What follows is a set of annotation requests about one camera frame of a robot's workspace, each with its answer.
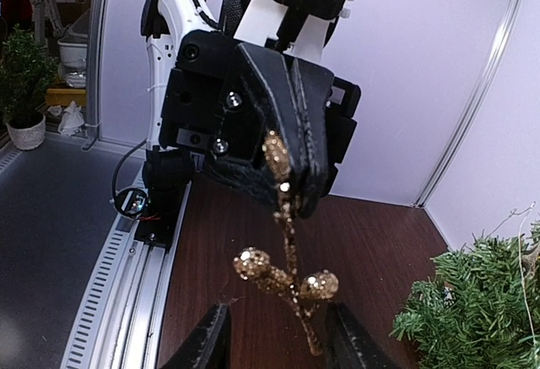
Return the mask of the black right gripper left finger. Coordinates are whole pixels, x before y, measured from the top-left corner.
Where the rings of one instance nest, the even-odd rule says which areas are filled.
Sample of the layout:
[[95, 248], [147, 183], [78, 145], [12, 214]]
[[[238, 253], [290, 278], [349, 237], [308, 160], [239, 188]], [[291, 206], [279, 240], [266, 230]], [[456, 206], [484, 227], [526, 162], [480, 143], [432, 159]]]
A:
[[232, 320], [227, 304], [215, 304], [199, 320], [163, 369], [230, 368]]

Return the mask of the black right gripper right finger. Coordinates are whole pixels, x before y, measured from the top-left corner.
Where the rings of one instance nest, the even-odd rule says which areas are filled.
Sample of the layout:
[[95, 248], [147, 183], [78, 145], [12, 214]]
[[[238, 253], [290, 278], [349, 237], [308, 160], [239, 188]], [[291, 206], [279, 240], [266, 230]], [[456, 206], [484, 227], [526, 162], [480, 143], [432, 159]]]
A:
[[329, 369], [397, 369], [345, 303], [331, 302], [325, 317]]

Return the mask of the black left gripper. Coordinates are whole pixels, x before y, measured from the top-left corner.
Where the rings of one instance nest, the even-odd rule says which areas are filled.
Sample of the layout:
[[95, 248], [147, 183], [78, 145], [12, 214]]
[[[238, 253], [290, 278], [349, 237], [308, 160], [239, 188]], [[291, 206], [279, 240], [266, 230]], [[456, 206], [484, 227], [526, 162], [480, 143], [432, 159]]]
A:
[[159, 141], [203, 154], [207, 176], [275, 209], [277, 183], [262, 151], [273, 130], [294, 151], [292, 186], [307, 219], [351, 144], [361, 95], [313, 62], [194, 30], [170, 69]]

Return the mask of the small green christmas tree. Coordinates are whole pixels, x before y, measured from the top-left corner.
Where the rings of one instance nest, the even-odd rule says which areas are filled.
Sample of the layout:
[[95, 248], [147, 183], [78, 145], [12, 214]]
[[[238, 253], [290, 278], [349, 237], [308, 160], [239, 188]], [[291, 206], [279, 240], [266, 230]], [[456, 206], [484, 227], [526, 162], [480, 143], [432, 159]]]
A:
[[413, 282], [391, 336], [422, 368], [539, 366], [539, 224], [511, 238], [482, 236], [432, 259]]

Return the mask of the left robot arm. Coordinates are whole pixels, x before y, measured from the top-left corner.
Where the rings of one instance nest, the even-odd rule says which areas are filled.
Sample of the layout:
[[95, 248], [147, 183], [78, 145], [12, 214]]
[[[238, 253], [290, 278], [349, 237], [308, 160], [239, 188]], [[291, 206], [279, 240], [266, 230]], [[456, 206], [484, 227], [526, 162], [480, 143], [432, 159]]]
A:
[[156, 212], [190, 179], [187, 156], [214, 180], [311, 216], [350, 145], [357, 84], [321, 65], [351, 0], [146, 0], [151, 75], [146, 186]]

